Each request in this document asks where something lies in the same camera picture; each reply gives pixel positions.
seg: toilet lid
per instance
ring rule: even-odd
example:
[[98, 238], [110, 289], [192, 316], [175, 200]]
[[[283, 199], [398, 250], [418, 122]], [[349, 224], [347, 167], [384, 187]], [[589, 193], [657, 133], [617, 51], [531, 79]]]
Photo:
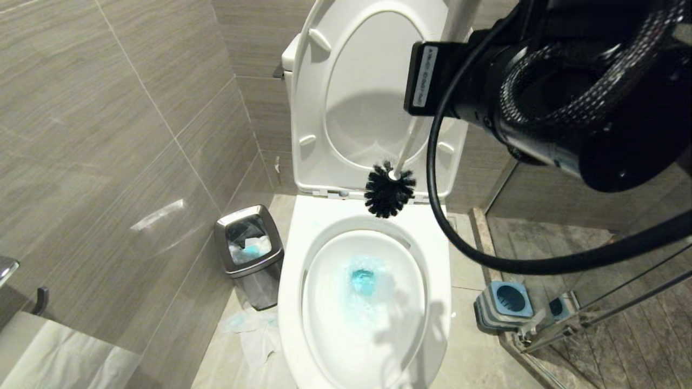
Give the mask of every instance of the toilet lid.
[[[291, 88], [293, 172], [306, 192], [359, 192], [375, 163], [395, 162], [414, 120], [403, 109], [411, 48], [441, 37], [443, 0], [318, 0], [302, 29]], [[431, 118], [406, 157], [427, 197]], [[437, 145], [440, 197], [452, 189], [467, 124], [446, 118]]]

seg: paper on floor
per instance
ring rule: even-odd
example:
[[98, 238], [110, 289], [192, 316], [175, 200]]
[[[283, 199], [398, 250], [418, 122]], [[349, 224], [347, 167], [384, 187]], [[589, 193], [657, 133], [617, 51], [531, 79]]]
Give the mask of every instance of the paper on floor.
[[272, 352], [281, 351], [279, 326], [275, 312], [245, 309], [224, 323], [226, 331], [240, 334], [245, 360], [254, 371], [264, 365]]

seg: toilet tank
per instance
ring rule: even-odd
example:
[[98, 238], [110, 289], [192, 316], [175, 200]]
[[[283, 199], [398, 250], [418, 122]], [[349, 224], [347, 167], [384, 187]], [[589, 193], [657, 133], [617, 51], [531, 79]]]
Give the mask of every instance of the toilet tank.
[[284, 68], [284, 81], [286, 82], [286, 92], [289, 94], [289, 104], [291, 104], [291, 86], [293, 84], [293, 65], [295, 64], [295, 52], [298, 48], [300, 34], [293, 37], [291, 43], [281, 54], [281, 66]]

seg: robotic arm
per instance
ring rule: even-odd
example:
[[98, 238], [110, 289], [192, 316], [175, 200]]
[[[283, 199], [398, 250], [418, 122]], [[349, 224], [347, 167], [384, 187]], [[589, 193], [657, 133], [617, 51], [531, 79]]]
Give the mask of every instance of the robotic arm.
[[472, 260], [501, 271], [583, 271], [692, 233], [692, 211], [592, 251], [549, 260], [485, 255], [459, 238], [437, 198], [444, 116], [474, 123], [519, 161], [554, 165], [619, 192], [667, 168], [690, 144], [690, 46], [677, 36], [689, 0], [525, 0], [468, 43], [414, 45], [404, 108], [434, 116], [428, 194], [438, 224]]

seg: black cable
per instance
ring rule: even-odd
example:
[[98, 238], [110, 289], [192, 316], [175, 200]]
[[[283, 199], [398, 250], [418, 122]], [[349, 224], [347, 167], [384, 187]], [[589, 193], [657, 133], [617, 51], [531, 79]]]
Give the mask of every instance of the black cable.
[[445, 90], [440, 100], [435, 117], [430, 128], [430, 138], [428, 139], [428, 156], [426, 160], [426, 174], [428, 177], [428, 196], [430, 206], [435, 219], [447, 238], [454, 244], [459, 251], [471, 258], [473, 261], [492, 269], [504, 271], [505, 273], [550, 275], [573, 273], [594, 269], [621, 262], [637, 255], [647, 253], [656, 248], [673, 243], [688, 235], [692, 235], [692, 210], [665, 221], [657, 226], [644, 230], [640, 233], [622, 239], [618, 242], [606, 246], [584, 251], [582, 253], [565, 255], [544, 260], [510, 260], [507, 258], [494, 257], [487, 255], [469, 246], [454, 231], [442, 212], [442, 207], [437, 196], [437, 182], [435, 179], [435, 158], [437, 138], [442, 124], [444, 113], [456, 89], [459, 81], [468, 72], [471, 66], [487, 50], [492, 41], [517, 17], [519, 7], [515, 7], [510, 14], [498, 23], [478, 47], [469, 55], [461, 68], [454, 75], [447, 90]]

